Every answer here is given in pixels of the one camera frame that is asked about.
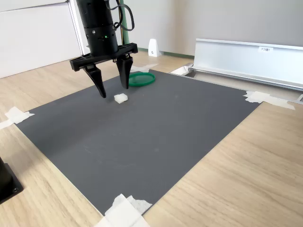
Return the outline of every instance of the white plastic object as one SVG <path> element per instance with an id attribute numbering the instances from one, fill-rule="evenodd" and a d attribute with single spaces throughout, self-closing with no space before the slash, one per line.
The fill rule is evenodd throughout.
<path id="1" fill-rule="evenodd" d="M 150 44 L 148 45 L 148 55 L 152 57 L 160 56 L 157 40 L 150 39 Z"/>
<path id="2" fill-rule="evenodd" d="M 119 104 L 128 100 L 127 95 L 124 93 L 115 95 L 114 98 L 115 98 L 115 101 Z"/>

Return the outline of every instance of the white tape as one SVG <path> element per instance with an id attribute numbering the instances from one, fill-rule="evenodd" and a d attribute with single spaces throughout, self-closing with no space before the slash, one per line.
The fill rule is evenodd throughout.
<path id="1" fill-rule="evenodd" d="M 127 200 L 132 204 L 133 207 L 142 215 L 149 207 L 152 206 L 151 203 L 148 203 L 145 200 L 135 200 L 133 196 L 127 197 Z"/>
<path id="2" fill-rule="evenodd" d="M 28 111 L 24 113 L 14 106 L 7 113 L 5 113 L 5 115 L 7 116 L 8 120 L 0 123 L 0 129 L 4 129 L 14 123 L 18 124 L 34 114 L 29 113 Z"/>
<path id="3" fill-rule="evenodd" d="M 287 103 L 287 100 L 272 97 L 272 96 L 270 96 L 270 94 L 266 94 L 266 93 L 262 93 L 262 92 L 258 92 L 258 91 L 255 91 L 255 92 L 247 91 L 246 95 L 244 95 L 244 97 L 247 97 L 247 99 L 245 99 L 245 100 L 249 101 L 251 103 L 267 102 L 272 105 L 277 105 L 277 106 L 284 107 L 287 109 L 295 110 L 293 105 L 290 105 Z"/>
<path id="4" fill-rule="evenodd" d="M 95 227 L 150 227 L 129 200 L 135 201 L 133 197 L 117 196 Z"/>
<path id="5" fill-rule="evenodd" d="M 145 65 L 143 67 L 137 67 L 137 66 L 132 65 L 131 72 L 137 72 L 137 71 L 149 72 L 150 68 L 152 68 L 156 65 L 158 65 L 158 64 Z"/>

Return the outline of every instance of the wooden table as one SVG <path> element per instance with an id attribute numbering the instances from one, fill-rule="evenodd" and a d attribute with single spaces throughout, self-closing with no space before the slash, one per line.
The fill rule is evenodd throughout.
<path id="1" fill-rule="evenodd" d="M 170 72 L 191 59 L 134 54 L 134 65 Z M 118 75 L 99 65 L 102 77 Z M 0 121 L 93 85 L 69 62 L 0 79 Z M 151 227 L 302 227 L 303 105 L 262 103 L 145 215 Z M 94 226 L 102 215 L 17 128 L 0 130 L 0 156 L 24 191 L 0 205 L 0 226 Z"/>

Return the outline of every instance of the dark gray mat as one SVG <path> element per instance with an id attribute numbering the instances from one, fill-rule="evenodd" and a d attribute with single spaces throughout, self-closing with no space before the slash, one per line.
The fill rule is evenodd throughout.
<path id="1" fill-rule="evenodd" d="M 258 106 L 242 90 L 151 72 L 146 87 L 116 77 L 106 99 L 92 86 L 17 124 L 103 214 L 121 193 L 155 204 Z M 121 93 L 129 100 L 118 104 Z"/>

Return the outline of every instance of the sticker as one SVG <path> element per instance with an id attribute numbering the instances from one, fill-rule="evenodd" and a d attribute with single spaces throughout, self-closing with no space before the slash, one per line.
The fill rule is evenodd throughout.
<path id="1" fill-rule="evenodd" d="M 263 52 L 263 53 L 270 53 L 273 52 L 273 50 L 274 50 L 273 47 L 266 47 L 266 46 L 259 47 L 259 52 Z"/>

